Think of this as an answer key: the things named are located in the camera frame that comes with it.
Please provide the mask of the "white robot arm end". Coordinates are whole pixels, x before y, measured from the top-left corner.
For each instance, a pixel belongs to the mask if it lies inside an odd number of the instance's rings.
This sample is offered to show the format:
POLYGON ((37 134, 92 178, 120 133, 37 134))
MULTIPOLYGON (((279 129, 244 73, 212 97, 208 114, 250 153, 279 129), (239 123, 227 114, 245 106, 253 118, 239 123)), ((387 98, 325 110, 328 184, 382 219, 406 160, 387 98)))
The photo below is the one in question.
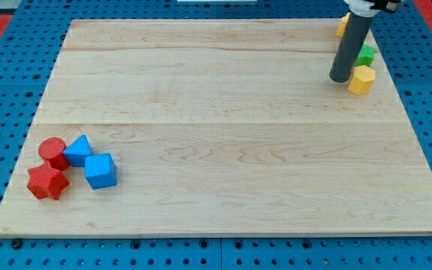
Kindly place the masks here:
POLYGON ((349 10, 360 17, 375 17, 380 11, 393 14, 406 0, 343 0, 349 10))

